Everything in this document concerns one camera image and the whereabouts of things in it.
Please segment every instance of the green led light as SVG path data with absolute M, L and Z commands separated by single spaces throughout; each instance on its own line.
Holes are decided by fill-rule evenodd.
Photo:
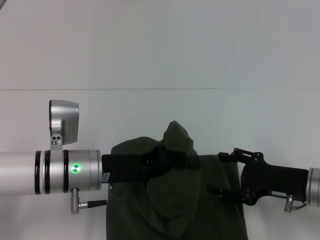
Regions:
M 70 171 L 73 173 L 73 174 L 78 174 L 80 173 L 81 171 L 81 165 L 79 163 L 74 163 L 71 165 L 70 167 Z

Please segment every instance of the white wall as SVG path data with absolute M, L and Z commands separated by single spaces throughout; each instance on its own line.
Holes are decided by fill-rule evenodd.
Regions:
M 0 11 L 0 152 L 48 149 L 48 101 L 62 99 L 80 104 L 71 148 L 160 140 L 176 120 L 201 155 L 238 147 L 320 168 L 318 11 L 311 0 L 10 0 Z M 106 186 L 80 198 L 106 199 Z M 284 206 L 245 206 L 249 239 L 319 238 L 320 209 Z M 101 240 L 105 224 L 105 207 L 71 215 L 69 194 L 0 198 L 4 240 Z

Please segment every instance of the dark green bag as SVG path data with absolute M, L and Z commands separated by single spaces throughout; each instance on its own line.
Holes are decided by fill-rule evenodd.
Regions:
M 197 154 L 187 131 L 170 123 L 163 140 L 123 142 L 111 154 L 143 154 L 156 146 Z M 239 188 L 237 163 L 217 155 L 200 157 L 200 169 L 172 169 L 147 183 L 113 184 L 106 210 L 107 240 L 246 240 L 242 204 L 228 204 L 207 184 Z

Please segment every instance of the robotic arm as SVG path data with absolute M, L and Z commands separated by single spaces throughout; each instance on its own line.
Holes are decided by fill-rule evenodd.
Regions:
M 104 154 L 97 149 L 63 150 L 78 140 L 79 105 L 70 101 L 49 102 L 50 150 L 0 153 L 0 196 L 40 195 L 71 192 L 71 213 L 107 204 L 106 200 L 79 201 L 79 191 L 97 191 L 102 184 L 146 182 L 171 168 L 200 168 L 198 155 L 157 147 L 145 154 Z M 320 169 L 298 169 L 269 165 L 261 152 L 238 148 L 220 161 L 245 164 L 241 189 L 208 185 L 222 201 L 256 204 L 263 196 L 287 199 L 285 211 L 306 205 L 320 207 Z M 294 201 L 303 202 L 295 207 Z

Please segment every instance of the silver sensor head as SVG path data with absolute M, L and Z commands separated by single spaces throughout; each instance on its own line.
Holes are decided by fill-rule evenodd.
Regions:
M 62 145 L 78 141 L 79 104 L 72 101 L 50 100 L 49 121 L 51 139 L 60 140 Z

